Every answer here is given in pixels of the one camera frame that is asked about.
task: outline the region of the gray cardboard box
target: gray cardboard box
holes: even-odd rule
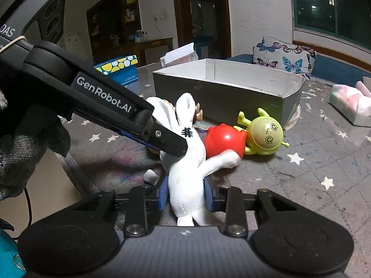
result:
[[[153,72],[156,96],[175,104],[190,93],[206,118],[236,125],[240,111],[253,120],[263,108],[285,127],[300,102],[305,78],[235,61],[203,59]]]

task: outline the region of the wooden door frame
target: wooden door frame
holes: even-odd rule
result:
[[[229,17],[229,1],[224,0],[224,4],[226,6],[226,13],[225,13],[225,20],[226,25],[229,28],[226,28],[226,56],[227,58],[231,57],[232,47],[231,47],[231,24],[230,24],[230,17]],[[183,22],[182,22],[182,15],[180,9],[180,0],[174,0],[174,8],[175,8],[175,19],[176,19],[176,26],[177,26],[177,35],[178,35],[178,45],[184,45],[184,30],[183,30]]]

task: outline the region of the floor mat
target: floor mat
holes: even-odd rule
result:
[[[139,82],[128,88],[141,97],[154,95],[151,72],[155,69],[141,68]],[[282,147],[271,156],[245,156],[236,169],[221,170],[213,177],[220,185],[230,184],[244,193],[269,188],[341,224],[355,240],[346,273],[350,277],[369,278],[370,128],[353,126],[328,103],[331,86],[306,80],[302,91],[301,116],[295,126],[284,132],[284,141],[290,147]],[[110,188],[125,193],[143,183],[147,169],[162,174],[158,156],[128,138],[79,116],[64,122],[64,126],[72,139],[65,163],[69,164],[70,174],[74,173],[73,181],[86,192]],[[247,219],[249,227],[256,228],[251,212],[247,212]],[[119,226],[123,220],[121,214]],[[167,207],[160,224],[175,223]]]

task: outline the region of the polka dot box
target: polka dot box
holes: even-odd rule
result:
[[[95,65],[99,72],[108,75],[120,85],[128,85],[138,80],[136,55],[116,58],[104,63]]]

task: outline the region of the gloved hand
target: gloved hand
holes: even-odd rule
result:
[[[6,125],[7,100],[0,91],[0,125]],[[66,156],[70,136],[57,114],[31,105],[14,132],[0,136],[0,200],[20,195],[47,149]]]

